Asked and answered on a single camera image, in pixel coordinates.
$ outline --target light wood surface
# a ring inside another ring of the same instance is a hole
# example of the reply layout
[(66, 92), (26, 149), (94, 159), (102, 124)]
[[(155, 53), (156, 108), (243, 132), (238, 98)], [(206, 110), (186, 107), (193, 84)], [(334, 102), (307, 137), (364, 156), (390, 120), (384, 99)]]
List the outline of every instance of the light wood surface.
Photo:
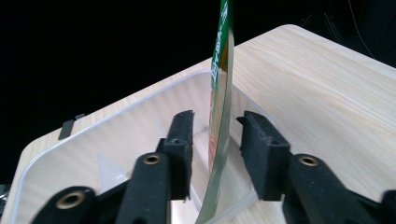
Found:
[[(72, 134), (209, 68), (210, 59), (79, 119)], [(285, 25), (235, 48), (233, 84), (276, 122), (293, 153), (323, 159), (347, 188), (376, 201), (384, 190), (396, 189), (396, 69)], [(22, 152), (2, 223), (9, 222), (21, 172), (59, 143), (59, 132), (36, 139)], [(226, 222), (285, 220), (280, 203), (256, 202)]]

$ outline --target black background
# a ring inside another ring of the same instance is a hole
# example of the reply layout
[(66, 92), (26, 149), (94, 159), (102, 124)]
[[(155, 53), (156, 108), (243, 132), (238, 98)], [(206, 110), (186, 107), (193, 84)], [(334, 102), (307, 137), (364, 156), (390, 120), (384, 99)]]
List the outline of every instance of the black background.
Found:
[[(393, 2), (351, 0), (367, 46), (395, 66)], [(209, 0), (2, 0), (0, 11), (0, 183), (12, 180), (31, 141), (64, 121), (211, 57), (219, 21), (219, 1)], [(237, 0), (235, 45), (322, 11), (340, 44), (369, 55), (341, 0)], [(332, 39), (321, 18), (306, 29)]]

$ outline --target cable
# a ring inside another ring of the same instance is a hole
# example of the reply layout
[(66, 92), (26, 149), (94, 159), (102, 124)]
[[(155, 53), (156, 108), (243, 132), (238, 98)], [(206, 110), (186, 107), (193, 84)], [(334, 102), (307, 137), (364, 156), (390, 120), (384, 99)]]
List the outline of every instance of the cable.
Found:
[(311, 17), (312, 17), (312, 13), (309, 14), (308, 18), (306, 18), (306, 20), (304, 21), (304, 24), (302, 25), (303, 28), (306, 26), (306, 24), (309, 22), (309, 20), (311, 20)]
[(352, 14), (353, 23), (355, 24), (356, 32), (358, 33), (359, 38), (361, 39), (361, 43), (363, 43), (364, 47), (366, 47), (367, 51), (369, 51), (370, 55), (375, 59), (372, 52), (367, 48), (366, 43), (364, 43), (363, 38), (361, 38), (361, 32), (359, 32), (358, 25), (356, 24), (355, 15), (353, 15), (352, 5), (350, 4), (350, 0), (347, 0), (349, 3), (350, 13)]

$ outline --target plastic container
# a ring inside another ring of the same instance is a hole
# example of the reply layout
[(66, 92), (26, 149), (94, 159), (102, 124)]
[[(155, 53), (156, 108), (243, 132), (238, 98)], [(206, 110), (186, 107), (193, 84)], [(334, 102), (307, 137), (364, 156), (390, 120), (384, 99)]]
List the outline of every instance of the plastic container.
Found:
[[(30, 223), (47, 200), (61, 189), (87, 186), (100, 194), (127, 180), (134, 161), (142, 154), (155, 151), (160, 138), (167, 135), (173, 116), (190, 109), (194, 112), (191, 200), (173, 203), (172, 222), (194, 222), (209, 179), (210, 77), (209, 70), (183, 77), (35, 157), (22, 173), (12, 223)], [(268, 118), (261, 108), (233, 87), (230, 149), (221, 180), (218, 210), (212, 221), (226, 220), (257, 200), (238, 149), (242, 125), (236, 118), (243, 116), (245, 110)]]

